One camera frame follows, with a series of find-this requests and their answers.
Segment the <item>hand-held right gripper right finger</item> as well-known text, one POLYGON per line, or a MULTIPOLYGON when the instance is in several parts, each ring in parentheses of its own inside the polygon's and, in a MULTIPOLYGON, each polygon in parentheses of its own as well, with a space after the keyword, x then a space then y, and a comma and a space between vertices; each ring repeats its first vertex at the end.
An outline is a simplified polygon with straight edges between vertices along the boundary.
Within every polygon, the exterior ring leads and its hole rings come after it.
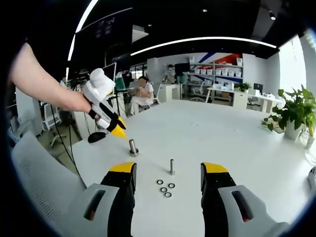
POLYGON ((278 237, 289 227, 276 222, 265 203, 221 165, 201 163, 201 192, 206 237, 278 237))

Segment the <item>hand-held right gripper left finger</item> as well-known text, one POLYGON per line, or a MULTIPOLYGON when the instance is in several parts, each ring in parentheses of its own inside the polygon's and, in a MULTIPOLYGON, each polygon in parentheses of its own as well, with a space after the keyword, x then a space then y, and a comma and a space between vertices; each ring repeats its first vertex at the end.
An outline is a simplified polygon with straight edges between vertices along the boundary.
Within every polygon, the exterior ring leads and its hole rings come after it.
POLYGON ((64 237, 129 237, 135 207, 137 164, 113 166, 100 184, 92 184, 61 219, 64 237))

